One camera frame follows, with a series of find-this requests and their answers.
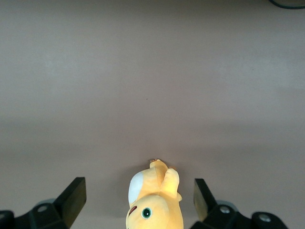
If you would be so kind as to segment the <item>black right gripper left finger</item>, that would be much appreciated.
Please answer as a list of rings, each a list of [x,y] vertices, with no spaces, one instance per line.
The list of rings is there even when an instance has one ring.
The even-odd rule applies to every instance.
[[[16,217],[11,210],[0,212],[2,229],[69,229],[86,203],[86,181],[76,177],[55,199],[43,200]]]

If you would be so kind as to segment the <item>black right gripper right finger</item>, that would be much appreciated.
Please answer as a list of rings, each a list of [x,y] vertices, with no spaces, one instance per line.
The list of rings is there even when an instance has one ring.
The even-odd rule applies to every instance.
[[[227,201],[216,201],[207,183],[202,178],[194,180],[193,203],[199,220],[193,229],[286,229],[287,226],[276,215],[255,212],[250,218],[239,212]]]

